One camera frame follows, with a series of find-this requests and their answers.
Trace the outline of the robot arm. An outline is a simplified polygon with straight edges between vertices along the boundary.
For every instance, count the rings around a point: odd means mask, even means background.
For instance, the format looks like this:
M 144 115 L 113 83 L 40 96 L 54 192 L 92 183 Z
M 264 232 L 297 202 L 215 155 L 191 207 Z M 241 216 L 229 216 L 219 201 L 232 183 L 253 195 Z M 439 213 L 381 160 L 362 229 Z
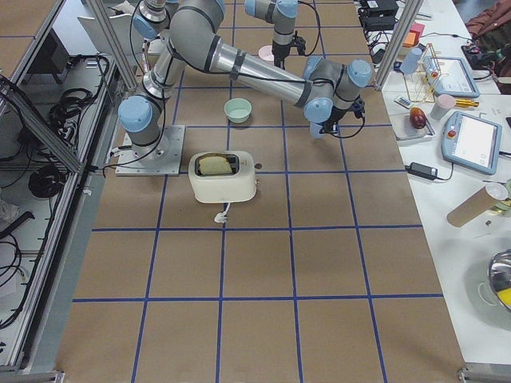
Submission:
M 133 14 L 139 34 L 165 37 L 165 50 L 144 76 L 137 91 L 118 108 L 122 128 L 131 140 L 133 162 L 151 167 L 168 154 L 169 138 L 158 123 L 186 67 L 205 74 L 227 76 L 262 93 L 278 97 L 303 111 L 311 135 L 339 138 L 337 128 L 346 113 L 363 117 L 361 91 L 373 67 L 364 60 L 345 65 L 320 56 L 307 59 L 303 75 L 285 70 L 283 60 L 295 40 L 297 1 L 247 1 L 246 13 L 274 28 L 268 63 L 229 45 L 218 34 L 224 20 L 222 1 L 142 1 Z
M 270 0 L 246 1 L 245 13 L 273 25 L 271 54 L 273 64 L 285 68 L 285 59 L 291 49 L 295 48 L 298 55 L 307 57 L 306 41 L 295 31 L 295 20 L 298 16 L 301 1 Z M 178 1 L 140 1 L 133 13 L 132 24 L 137 32 L 146 39 L 152 40 L 163 30 L 169 28 L 172 16 L 176 13 Z

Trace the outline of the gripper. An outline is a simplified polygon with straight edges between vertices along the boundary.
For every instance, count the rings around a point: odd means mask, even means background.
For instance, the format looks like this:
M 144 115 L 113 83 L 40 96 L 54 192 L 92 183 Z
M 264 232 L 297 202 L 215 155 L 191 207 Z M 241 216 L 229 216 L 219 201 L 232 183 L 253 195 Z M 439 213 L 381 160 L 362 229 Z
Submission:
M 272 54 L 275 60 L 284 60 L 296 48 L 299 56 L 306 55 L 306 41 L 298 34 L 275 34 L 272 40 Z
M 339 109 L 334 107 L 329 119 L 322 123 L 321 133 L 327 135 L 340 135 L 341 128 L 339 122 L 348 112 L 353 113 L 355 118 L 362 120 L 360 127 L 354 132 L 354 135 L 358 135 L 366 124 L 364 101 L 355 101 L 348 109 Z

